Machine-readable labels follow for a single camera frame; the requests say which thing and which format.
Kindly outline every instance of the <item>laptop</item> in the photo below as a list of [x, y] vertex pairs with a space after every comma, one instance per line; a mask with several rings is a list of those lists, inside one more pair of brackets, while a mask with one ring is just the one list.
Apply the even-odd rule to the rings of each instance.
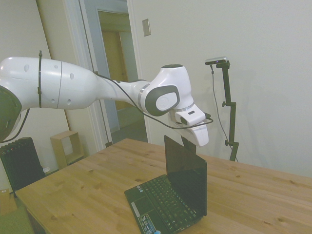
[[176, 234], [207, 215], [207, 163], [165, 136], [167, 174], [125, 191], [142, 234]]

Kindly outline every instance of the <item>light switch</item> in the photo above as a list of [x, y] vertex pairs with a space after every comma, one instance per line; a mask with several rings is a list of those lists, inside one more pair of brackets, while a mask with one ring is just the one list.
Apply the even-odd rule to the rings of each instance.
[[151, 29], [150, 29], [150, 22], [148, 19], [145, 19], [142, 21], [143, 23], [143, 32], [144, 36], [149, 36], [151, 34]]

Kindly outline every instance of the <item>black metal stand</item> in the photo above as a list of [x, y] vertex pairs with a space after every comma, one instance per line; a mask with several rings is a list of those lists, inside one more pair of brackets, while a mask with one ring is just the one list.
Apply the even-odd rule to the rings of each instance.
[[230, 82], [229, 82], [229, 68], [230, 62], [227, 61], [225, 63], [217, 64], [217, 68], [222, 68], [223, 73], [223, 83], [224, 83], [224, 92], [225, 92], [225, 101], [222, 103], [222, 107], [230, 106], [230, 135], [229, 141], [225, 140], [225, 145], [232, 146], [232, 152], [230, 156], [231, 161], [235, 161], [237, 149], [238, 149], [238, 142], [234, 141], [235, 136], [235, 116], [236, 116], [236, 102], [231, 101], [231, 92], [230, 92]]

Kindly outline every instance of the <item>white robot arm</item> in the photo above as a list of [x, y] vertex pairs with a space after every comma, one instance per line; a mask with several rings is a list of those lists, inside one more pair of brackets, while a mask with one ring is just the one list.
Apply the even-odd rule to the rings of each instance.
[[[22, 111], [39, 107], [38, 67], [39, 58], [12, 57], [0, 63], [0, 142], [14, 130]], [[162, 67], [151, 82], [127, 83], [103, 79], [66, 62], [42, 59], [40, 76], [41, 107], [70, 110], [86, 108], [99, 99], [125, 101], [152, 116], [169, 113], [170, 125], [180, 128], [176, 129], [179, 134], [197, 146], [208, 143], [207, 127], [200, 125], [206, 117], [194, 104], [182, 65]]]

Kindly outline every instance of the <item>black radiator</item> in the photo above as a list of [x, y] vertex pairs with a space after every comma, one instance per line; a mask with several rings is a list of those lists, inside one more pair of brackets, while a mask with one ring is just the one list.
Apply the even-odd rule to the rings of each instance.
[[34, 142], [23, 137], [0, 148], [0, 157], [13, 192], [44, 178]]

